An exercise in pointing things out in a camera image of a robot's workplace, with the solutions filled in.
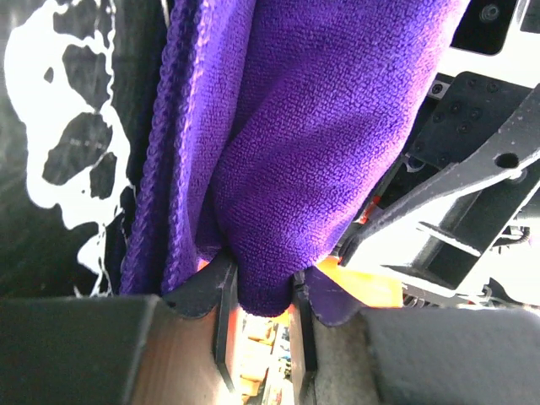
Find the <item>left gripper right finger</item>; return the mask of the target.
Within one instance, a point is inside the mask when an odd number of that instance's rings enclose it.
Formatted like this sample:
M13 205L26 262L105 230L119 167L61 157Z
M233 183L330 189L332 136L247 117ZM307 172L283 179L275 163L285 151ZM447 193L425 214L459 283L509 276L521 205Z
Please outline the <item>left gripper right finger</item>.
M298 404L536 404L539 318L519 309L374 309L315 268L293 279Z

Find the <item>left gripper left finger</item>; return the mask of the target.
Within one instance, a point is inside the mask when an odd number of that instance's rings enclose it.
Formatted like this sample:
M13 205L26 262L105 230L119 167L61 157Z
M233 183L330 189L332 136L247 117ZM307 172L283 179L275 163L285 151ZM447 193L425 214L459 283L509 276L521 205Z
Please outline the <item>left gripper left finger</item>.
M235 259L164 295L1 303L4 404L230 404Z

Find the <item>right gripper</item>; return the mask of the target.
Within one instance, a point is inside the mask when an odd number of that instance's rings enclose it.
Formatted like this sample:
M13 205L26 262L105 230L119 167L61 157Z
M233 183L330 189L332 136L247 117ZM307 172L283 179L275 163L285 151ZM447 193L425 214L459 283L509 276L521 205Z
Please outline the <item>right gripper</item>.
M341 254L414 305L538 305L538 2L469 3Z

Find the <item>purple towel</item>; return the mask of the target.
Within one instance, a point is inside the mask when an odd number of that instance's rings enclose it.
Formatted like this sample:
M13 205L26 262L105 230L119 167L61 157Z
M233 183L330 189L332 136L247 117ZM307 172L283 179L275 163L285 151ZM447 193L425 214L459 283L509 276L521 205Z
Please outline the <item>purple towel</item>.
M178 1L121 266L166 294L229 247L278 316L397 158L464 1Z

